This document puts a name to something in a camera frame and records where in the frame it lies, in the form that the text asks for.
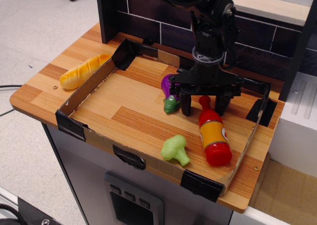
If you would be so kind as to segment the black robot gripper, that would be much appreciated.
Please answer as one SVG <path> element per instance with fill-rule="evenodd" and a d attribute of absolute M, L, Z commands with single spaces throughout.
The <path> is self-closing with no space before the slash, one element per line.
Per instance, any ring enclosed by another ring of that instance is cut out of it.
<path fill-rule="evenodd" d="M 231 97 L 241 95 L 244 78 L 223 71 L 218 64 L 195 63 L 191 69 L 178 70 L 169 77 L 171 94 L 179 96 L 181 111 L 191 114 L 191 95 L 216 96 L 215 111 L 224 115 Z"/>

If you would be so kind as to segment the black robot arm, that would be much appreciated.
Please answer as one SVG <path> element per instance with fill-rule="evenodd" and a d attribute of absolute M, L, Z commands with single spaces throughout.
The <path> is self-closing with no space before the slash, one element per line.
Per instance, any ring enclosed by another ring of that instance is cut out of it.
<path fill-rule="evenodd" d="M 233 0 L 163 0 L 166 3 L 189 11 L 195 35 L 192 50 L 194 65 L 188 70 L 179 70 L 169 77 L 170 93 L 180 100 L 181 111 L 189 116 L 192 95 L 215 96 L 215 110 L 223 115 L 230 100 L 241 95 L 242 76 L 230 73 L 225 67 L 224 56 L 230 51 L 239 30 L 235 24 Z"/>

